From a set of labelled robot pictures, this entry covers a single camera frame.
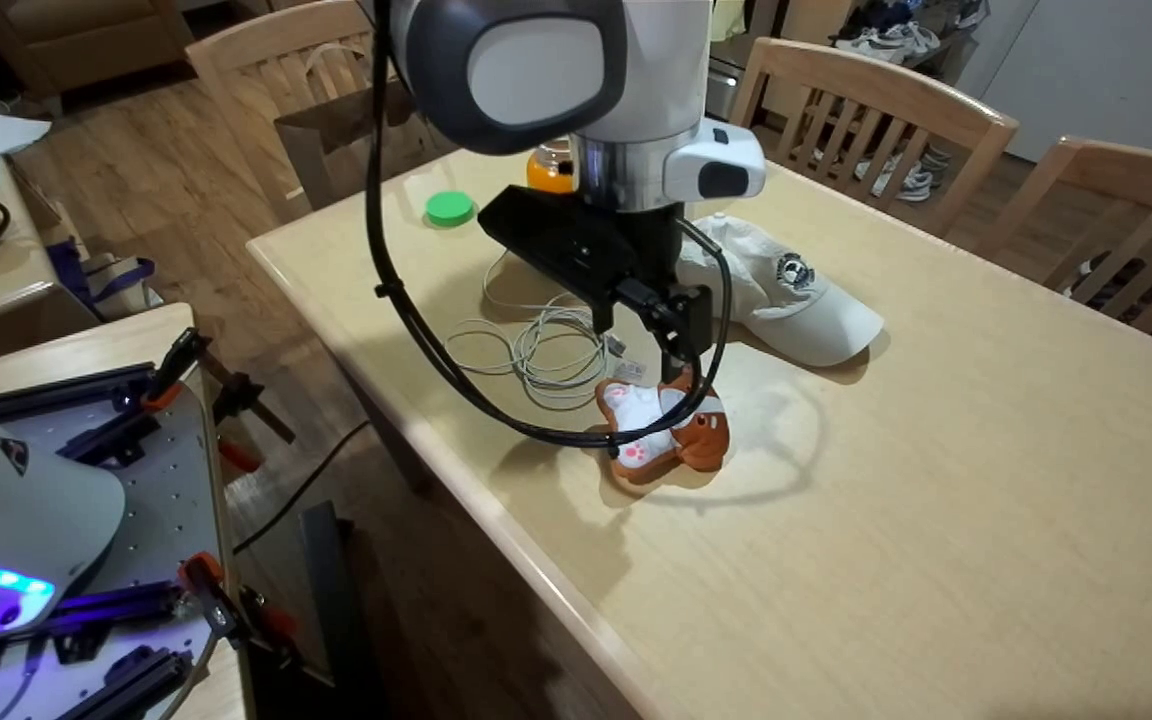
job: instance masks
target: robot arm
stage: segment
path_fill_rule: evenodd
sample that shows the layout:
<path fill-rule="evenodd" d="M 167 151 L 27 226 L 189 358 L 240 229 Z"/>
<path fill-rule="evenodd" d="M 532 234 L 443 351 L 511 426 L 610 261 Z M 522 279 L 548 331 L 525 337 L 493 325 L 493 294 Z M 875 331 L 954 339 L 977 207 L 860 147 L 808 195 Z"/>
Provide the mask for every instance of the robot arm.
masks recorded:
<path fill-rule="evenodd" d="M 391 0 L 387 42 L 454 144 L 522 151 L 573 131 L 594 207 L 765 184 L 761 144 L 705 120 L 708 0 Z"/>
<path fill-rule="evenodd" d="M 621 448 L 664 433 L 700 410 L 719 358 L 708 287 L 678 285 L 686 237 L 700 242 L 729 276 L 719 249 L 686 222 L 688 200 L 751 195 L 765 190 L 765 151 L 751 131 L 705 120 L 708 0 L 361 0 L 375 24 L 374 85 L 391 60 L 415 107 L 454 144 L 525 151 L 576 138 L 582 195 L 504 190 L 482 229 L 532 268 L 576 294 L 597 319 L 630 305 L 660 345 L 660 375 L 700 375 L 649 429 L 557 433 L 501 413 L 422 319 L 385 244 L 382 131 L 368 190 L 368 249 L 382 295 L 412 331 L 434 367 L 485 416 L 548 443 Z"/>

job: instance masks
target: wires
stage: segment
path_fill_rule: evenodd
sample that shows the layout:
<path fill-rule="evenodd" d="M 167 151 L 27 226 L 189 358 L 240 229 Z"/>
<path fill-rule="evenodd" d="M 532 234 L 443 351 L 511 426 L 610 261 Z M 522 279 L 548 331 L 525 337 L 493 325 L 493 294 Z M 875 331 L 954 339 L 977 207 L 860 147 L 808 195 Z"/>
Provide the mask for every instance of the wires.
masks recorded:
<path fill-rule="evenodd" d="M 269 538 L 297 506 L 301 498 L 334 468 L 334 462 L 343 453 L 348 440 L 358 440 L 364 429 L 374 429 L 374 420 L 351 426 L 334 448 L 327 457 L 301 481 L 301 490 L 240 545 L 234 545 L 234 556 L 243 556 L 260 538 Z"/>
<path fill-rule="evenodd" d="M 624 345 L 618 337 L 601 337 L 594 331 L 594 318 L 588 310 L 573 305 L 573 295 L 552 295 L 548 305 L 542 305 L 542 312 L 530 319 L 530 330 L 510 339 L 504 331 L 497 331 L 493 325 L 485 330 L 463 330 L 463 331 L 454 331 L 450 345 L 463 345 L 463 339 L 493 339 L 504 348 L 504 367 L 487 367 L 487 366 L 463 366 L 463 371 L 472 375 L 511 375 L 522 380 L 525 395 L 535 406 L 535 410 L 548 410 L 548 413 L 576 413 L 594 400 L 594 388 L 597 380 L 610 375 L 613 367 L 613 358 L 624 351 Z M 576 358 L 570 367 L 542 367 L 542 358 L 548 345 L 566 345 L 570 339 L 583 339 L 588 351 Z"/>

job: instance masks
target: desk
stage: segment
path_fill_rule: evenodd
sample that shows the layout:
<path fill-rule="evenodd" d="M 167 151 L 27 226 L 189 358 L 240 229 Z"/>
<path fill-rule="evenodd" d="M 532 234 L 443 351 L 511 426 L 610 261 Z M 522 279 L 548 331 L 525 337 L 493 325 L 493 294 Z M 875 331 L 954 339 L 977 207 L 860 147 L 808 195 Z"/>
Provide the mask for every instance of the desk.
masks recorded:
<path fill-rule="evenodd" d="M 501 249 L 422 206 L 517 178 L 455 151 L 387 184 L 441 337 L 485 319 Z M 733 345 L 729 468 L 645 499 L 450 391 L 374 295 L 361 200 L 254 257 L 645 715 L 1152 715 L 1152 339 L 783 170 L 708 214 L 788 242 L 890 337 L 827 375 Z"/>
<path fill-rule="evenodd" d="M 0 206 L 12 214 L 0 237 L 0 318 L 25 310 L 56 287 L 48 249 L 21 200 L 12 170 L 0 159 Z"/>
<path fill-rule="evenodd" d="M 0 391 L 94 375 L 125 366 L 158 366 L 185 330 L 192 330 L 192 310 L 167 305 L 116 325 L 101 325 L 94 331 L 8 351 L 0 358 Z M 228 644 L 211 648 L 210 681 L 192 687 L 192 695 L 181 706 L 181 715 L 243 715 L 240 667 Z"/>

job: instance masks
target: wooden chair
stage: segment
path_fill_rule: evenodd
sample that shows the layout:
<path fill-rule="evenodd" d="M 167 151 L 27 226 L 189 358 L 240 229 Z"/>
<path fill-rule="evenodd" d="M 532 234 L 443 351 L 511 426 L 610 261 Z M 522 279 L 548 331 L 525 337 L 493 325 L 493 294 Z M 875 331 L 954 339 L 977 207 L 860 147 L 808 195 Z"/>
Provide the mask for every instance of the wooden chair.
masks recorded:
<path fill-rule="evenodd" d="M 1062 138 L 982 254 L 1152 331 L 1152 151 Z"/>
<path fill-rule="evenodd" d="M 202 44 L 189 66 L 223 113 L 255 190 L 278 216 L 307 214 L 297 172 L 278 142 L 278 116 L 303 113 L 368 87 L 374 24 L 351 0 L 297 3 L 254 18 Z"/>
<path fill-rule="evenodd" d="M 937 159 L 937 190 L 895 216 L 954 234 L 964 200 L 1008 147 L 1018 120 L 900 66 L 761 38 L 740 78 L 733 123 L 827 190 L 895 214 L 912 170 Z"/>

